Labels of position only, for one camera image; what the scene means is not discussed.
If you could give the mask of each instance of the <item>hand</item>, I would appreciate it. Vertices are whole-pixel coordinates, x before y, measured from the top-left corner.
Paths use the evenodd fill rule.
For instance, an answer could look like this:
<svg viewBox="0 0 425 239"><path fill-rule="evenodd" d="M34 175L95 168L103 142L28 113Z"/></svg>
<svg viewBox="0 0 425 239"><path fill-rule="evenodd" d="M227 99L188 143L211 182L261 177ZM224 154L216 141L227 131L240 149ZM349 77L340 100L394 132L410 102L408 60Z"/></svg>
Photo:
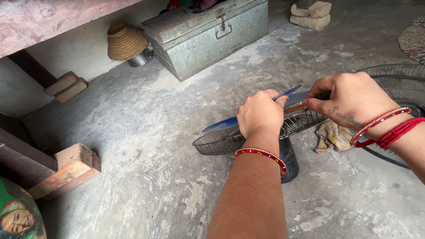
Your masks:
<svg viewBox="0 0 425 239"><path fill-rule="evenodd" d="M288 97L273 101L279 93L272 89L259 91L249 96L245 103L236 109L236 117L242 135L248 139L255 134L279 137L283 125L283 108Z"/></svg>
<svg viewBox="0 0 425 239"><path fill-rule="evenodd" d="M328 90L332 90L330 100L313 98ZM400 108L365 72L321 78L314 83L303 103L338 125L354 130L360 130L375 118ZM407 114L392 117L375 126L376 129L370 130L367 135L380 138L408 117Z"/></svg>

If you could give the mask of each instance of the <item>yellow rag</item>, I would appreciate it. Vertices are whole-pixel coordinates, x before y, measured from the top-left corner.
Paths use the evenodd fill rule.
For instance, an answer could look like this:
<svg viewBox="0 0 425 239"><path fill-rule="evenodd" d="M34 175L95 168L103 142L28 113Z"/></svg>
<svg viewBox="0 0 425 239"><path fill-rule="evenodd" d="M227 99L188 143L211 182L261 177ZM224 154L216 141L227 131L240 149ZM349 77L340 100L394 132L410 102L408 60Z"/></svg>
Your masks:
<svg viewBox="0 0 425 239"><path fill-rule="evenodd" d="M323 123L316 131L319 142L316 147L318 154L323 154L329 149L337 148L339 152L351 149L350 139L353 137L350 130L338 126L332 121Z"/></svg>

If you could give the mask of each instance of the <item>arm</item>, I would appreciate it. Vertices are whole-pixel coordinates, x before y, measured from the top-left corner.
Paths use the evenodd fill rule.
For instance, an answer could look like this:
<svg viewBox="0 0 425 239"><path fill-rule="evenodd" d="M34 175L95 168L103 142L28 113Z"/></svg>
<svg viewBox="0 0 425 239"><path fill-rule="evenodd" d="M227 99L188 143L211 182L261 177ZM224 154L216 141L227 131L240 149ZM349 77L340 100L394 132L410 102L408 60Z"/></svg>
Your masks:
<svg viewBox="0 0 425 239"><path fill-rule="evenodd" d="M332 90L330 100L312 97ZM364 124L400 106L364 72L340 74L319 79L304 105L310 110L330 118L343 127L360 130ZM399 124L412 119L408 114L399 114L367 131L366 135L378 140ZM400 156L412 171L425 183L425 122L403 135L389 147Z"/></svg>
<svg viewBox="0 0 425 239"><path fill-rule="evenodd" d="M279 132L287 97L260 91L236 110L244 148L279 155ZM207 238L287 238L280 166L259 154L241 154L224 184Z"/></svg>

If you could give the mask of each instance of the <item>bangle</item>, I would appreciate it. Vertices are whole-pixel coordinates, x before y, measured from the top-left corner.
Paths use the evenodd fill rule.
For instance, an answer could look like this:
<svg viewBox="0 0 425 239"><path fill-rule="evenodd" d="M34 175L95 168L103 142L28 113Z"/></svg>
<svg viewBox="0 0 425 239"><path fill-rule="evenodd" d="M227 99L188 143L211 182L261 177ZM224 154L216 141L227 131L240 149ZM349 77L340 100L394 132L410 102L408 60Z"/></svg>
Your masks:
<svg viewBox="0 0 425 239"><path fill-rule="evenodd" d="M390 112L388 112L388 113L386 113L386 114L384 114L384 115L382 115L382 116L380 116L380 117L372 120L370 123L368 123L365 127L363 127L361 130L359 130L351 138L351 140L350 140L351 147L361 148L361 147L365 147L365 146L368 146L368 145L371 145L371 144L375 143L375 140L373 140L373 139L369 139L369 140L367 140L365 142L362 142L362 143L357 143L357 141L359 140L359 138L362 135L364 135L363 132L369 131L370 129L372 129L373 127L375 127L377 124L381 123L382 121L384 121L384 120L386 120L388 118L391 118L393 116L396 116L398 114L401 114L401 113L412 114L412 110L409 109L409 108L407 108L407 107L399 108L399 109L390 111Z"/></svg>
<svg viewBox="0 0 425 239"><path fill-rule="evenodd" d="M406 122L401 123L399 126L393 128L387 134L382 136L376 144L383 149L388 149L390 144L394 143L394 141L398 140L401 136L412 130L416 125L425 122L424 117L413 118Z"/></svg>
<svg viewBox="0 0 425 239"><path fill-rule="evenodd" d="M236 157L238 155L243 154L243 153L256 153L256 154L261 154L261 155L264 155L266 157L269 157L272 160L278 162L278 164L282 168L282 170L280 172L280 176L283 177L286 174L286 165L285 165L285 163L278 156L276 156L276 155L274 155L274 154L272 154L270 152L267 152L267 151L258 149L258 148L241 148L240 150L236 151L233 154L233 161L236 160Z"/></svg>

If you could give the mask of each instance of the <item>grey wall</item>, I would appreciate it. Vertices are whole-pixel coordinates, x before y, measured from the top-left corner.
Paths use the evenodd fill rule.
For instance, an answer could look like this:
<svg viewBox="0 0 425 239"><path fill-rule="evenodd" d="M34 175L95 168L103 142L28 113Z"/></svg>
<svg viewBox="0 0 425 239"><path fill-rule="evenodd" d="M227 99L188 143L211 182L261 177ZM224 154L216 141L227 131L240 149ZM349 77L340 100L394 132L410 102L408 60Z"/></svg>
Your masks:
<svg viewBox="0 0 425 239"><path fill-rule="evenodd" d="M56 78L68 71L86 81L123 63L108 58L106 32L116 22L140 28L140 23L166 9L169 0L143 0L95 19L26 50ZM7 57L0 59L0 112L19 117L37 110L54 97Z"/></svg>

